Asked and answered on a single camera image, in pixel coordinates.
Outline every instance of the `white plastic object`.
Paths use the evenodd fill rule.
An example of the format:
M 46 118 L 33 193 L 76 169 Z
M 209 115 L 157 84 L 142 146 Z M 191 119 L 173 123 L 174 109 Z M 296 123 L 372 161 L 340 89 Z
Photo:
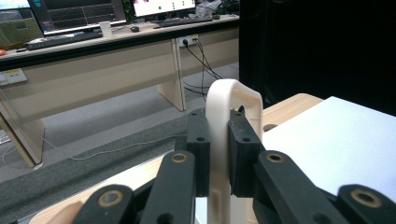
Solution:
M 251 212 L 252 201 L 230 196 L 228 121 L 230 110 L 241 105 L 253 130 L 262 139 L 261 95 L 235 79 L 220 79 L 211 85 L 205 109 L 211 140 L 207 224 L 257 223 Z

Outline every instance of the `cable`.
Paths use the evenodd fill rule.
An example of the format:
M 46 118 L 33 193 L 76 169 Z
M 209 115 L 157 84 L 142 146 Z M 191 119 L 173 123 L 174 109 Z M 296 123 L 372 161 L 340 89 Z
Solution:
M 95 156 L 100 155 L 100 154 L 107 154 L 107 153 L 117 152 L 117 151 L 124 150 L 124 149 L 126 149 L 126 148 L 128 148 L 128 147 L 134 147 L 134 146 L 139 146 L 139 145 L 146 145 L 146 144 L 156 143 L 156 142 L 159 142 L 159 141 L 162 141 L 162 140 L 171 138 L 171 137 L 178 137 L 178 136 L 184 136 L 184 135 L 186 135 L 186 134 L 172 135 L 172 136 L 168 136 L 168 137 L 165 137 L 165 138 L 162 138 L 162 139 L 159 139 L 159 140 L 154 140 L 154 141 L 151 141 L 151 142 L 136 143 L 136 144 L 129 145 L 128 147 L 122 147 L 122 148 L 118 148 L 118 149 L 114 149 L 114 150 L 110 150 L 110 151 L 98 152 L 98 153 L 95 153 L 95 154 L 93 154 L 93 155 L 91 155 L 91 156 L 89 156 L 89 157 L 86 157 L 86 158 L 74 158 L 74 157 L 69 156 L 69 155 L 68 155 L 64 150 L 62 150 L 61 148 L 56 147 L 55 145 L 53 145 L 50 141 L 48 141 L 47 139 L 45 139 L 45 138 L 44 138 L 43 136 L 41 136 L 40 134 L 38 134 L 38 133 L 36 133 L 35 131 L 33 131 L 32 129 L 30 129 L 30 128 L 25 124 L 25 122 L 24 122 L 23 118 L 21 117 L 21 115 L 20 115 L 20 114 L 18 113 L 18 111 L 15 109 L 14 105 L 9 101 L 8 97 L 6 96 L 6 94 L 3 92 L 3 90 L 2 90 L 1 88 L 0 88 L 0 92 L 1 92 L 1 94 L 4 96 L 4 98 L 6 99 L 6 101 L 7 101 L 8 104 L 9 104 L 9 106 L 12 108 L 12 110 L 14 110 L 14 112 L 15 112 L 15 114 L 17 115 L 18 119 L 21 121 L 21 125 L 22 125 L 23 127 L 25 127 L 27 130 L 29 130 L 29 132 L 31 132 L 32 134 L 34 134 L 34 135 L 36 135 L 37 137 L 39 137 L 40 139 L 42 139 L 44 142 L 46 142 L 47 144 L 49 144 L 51 147 L 53 147 L 53 148 L 55 148 L 55 149 L 58 149 L 58 150 L 62 151 L 62 153 L 63 153 L 65 156 L 67 156 L 69 159 L 74 160 L 74 161 L 85 161 L 85 160 L 87 160 L 87 159 L 90 159 L 90 158 L 95 157 Z M 13 120 L 10 120 L 10 122 L 11 122 L 13 125 L 17 126 L 17 125 L 14 123 Z M 3 154 L 3 162 L 4 162 L 5 164 L 6 164 L 6 162 L 5 162 L 4 157 L 5 157 L 6 155 L 8 155 L 9 153 L 11 153 L 12 151 L 7 152 L 7 150 L 6 150 L 6 152 Z
M 204 59 L 205 59 L 205 61 L 207 63 L 207 66 L 209 67 L 210 71 L 212 71 L 213 74 L 215 74 L 217 76 L 217 78 L 222 79 L 222 77 L 219 74 L 217 74 L 217 73 L 215 73 L 215 71 L 213 71 L 212 67 L 210 66 L 209 62 L 207 61 L 207 58 L 206 58 L 206 56 L 204 54 L 204 47 L 202 46 L 201 41 L 198 38 L 194 38 L 193 40 L 197 43 L 198 48 L 200 49 L 202 55 L 204 56 Z
M 202 94 L 201 91 L 195 91 L 195 90 L 189 89 L 187 87 L 185 87 L 184 89 L 186 89 L 187 91 L 193 92 L 193 93 Z
M 210 75 L 210 76 L 212 76 L 213 78 L 215 78 L 215 79 L 219 79 L 219 75 L 217 74 L 217 73 L 215 73 L 213 70 L 211 70 L 203 61 L 201 61 L 190 49 L 189 49 L 189 47 L 188 47 L 188 45 L 185 45 L 186 46 L 186 49 L 190 52 L 190 54 L 192 55 L 192 56 L 194 56 L 201 64 L 203 64 L 207 69 L 209 69 L 211 72 L 213 72 L 214 74 L 211 74 L 211 73 L 209 73 L 207 70 L 206 70 L 206 72 Z
M 193 88 L 197 88 L 197 89 L 201 89 L 202 88 L 202 87 L 192 86 L 189 83 L 185 82 L 184 80 L 183 80 L 183 82 L 184 82 L 184 84 L 188 85 L 189 87 L 193 87 Z
M 91 155 L 91 156 L 85 157 L 85 158 L 75 158 L 75 157 L 69 157 L 69 158 L 70 158 L 71 160 L 73 160 L 73 161 L 85 161 L 85 160 L 87 160 L 87 159 L 93 158 L 93 157 L 98 156 L 98 155 L 101 155 L 101 154 L 107 154 L 107 153 L 113 153 L 113 152 L 117 152 L 117 151 L 122 151 L 122 150 L 124 150 L 124 149 L 126 149 L 126 148 L 128 148 L 128 147 L 135 147 L 135 146 L 141 146 L 141 145 L 148 145 L 148 144 L 151 144 L 151 143 L 161 142 L 162 140 L 165 140 L 165 139 L 168 139 L 168 138 L 180 137 L 180 136 L 185 136 L 185 135 L 186 135 L 186 134 L 172 135 L 172 136 L 168 136 L 168 137 L 165 137 L 165 138 L 162 138 L 162 139 L 157 139 L 157 140 L 154 140 L 154 141 L 151 141 L 151 142 L 135 143 L 135 144 L 129 145 L 129 146 L 127 146 L 127 147 L 122 147 L 122 148 L 118 148 L 118 149 L 114 149 L 114 150 L 109 150 L 109 151 L 97 152 L 97 153 L 95 153 L 95 154 L 93 154 L 93 155 Z
M 10 148 L 8 148 L 8 149 L 6 149 L 5 151 L 4 151 L 4 153 L 3 153 L 3 164 L 4 165 L 7 165 L 6 164 L 6 159 L 5 159 L 5 156 L 6 155 L 8 155 L 8 154 L 10 154 L 11 152 L 13 152 L 13 151 L 15 151 L 16 150 L 16 148 L 15 147 L 10 147 Z
M 215 9 L 213 9 L 213 8 L 210 8 L 210 7 L 204 7 L 204 8 L 208 8 L 208 9 L 210 9 L 210 10 L 212 10 L 212 11 L 218 13 L 218 12 L 217 12 Z

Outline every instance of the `computer monitor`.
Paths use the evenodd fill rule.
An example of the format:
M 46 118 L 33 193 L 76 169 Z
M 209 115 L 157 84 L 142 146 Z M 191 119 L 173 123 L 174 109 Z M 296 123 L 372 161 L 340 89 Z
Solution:
M 131 0 L 131 2 L 136 17 L 195 8 L 195 0 Z
M 99 27 L 100 21 L 125 23 L 122 0 L 28 0 L 44 35 L 61 35 Z
M 29 7 L 27 0 L 2 0 L 0 10 Z

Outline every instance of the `screw hole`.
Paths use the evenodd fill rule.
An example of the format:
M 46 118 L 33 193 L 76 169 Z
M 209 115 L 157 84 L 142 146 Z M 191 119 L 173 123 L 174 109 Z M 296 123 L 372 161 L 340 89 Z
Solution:
M 354 189 L 350 192 L 352 198 L 365 206 L 377 208 L 382 205 L 381 200 L 371 191 L 363 189 Z
M 173 162 L 184 162 L 187 160 L 187 156 L 181 153 L 177 153 L 175 155 L 172 156 L 171 160 Z
M 267 155 L 267 160 L 271 162 L 283 162 L 284 159 L 278 154 L 271 153 Z

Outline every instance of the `gray floor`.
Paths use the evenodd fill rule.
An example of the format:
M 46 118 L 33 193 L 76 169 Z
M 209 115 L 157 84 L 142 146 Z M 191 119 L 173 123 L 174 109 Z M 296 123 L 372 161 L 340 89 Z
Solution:
M 223 78 L 238 79 L 239 76 L 238 63 L 215 71 Z M 202 74 L 185 77 L 184 81 L 201 86 Z M 213 77 L 205 75 L 204 86 L 210 86 L 213 81 Z M 151 87 L 44 118 L 45 138 L 56 148 L 45 144 L 43 166 L 39 169 L 205 107 L 200 94 L 186 91 L 186 100 L 188 109 L 180 112 L 157 92 L 156 87 Z M 10 142 L 0 145 L 3 159 L 0 162 L 0 184 L 35 171 L 26 166 L 13 148 Z

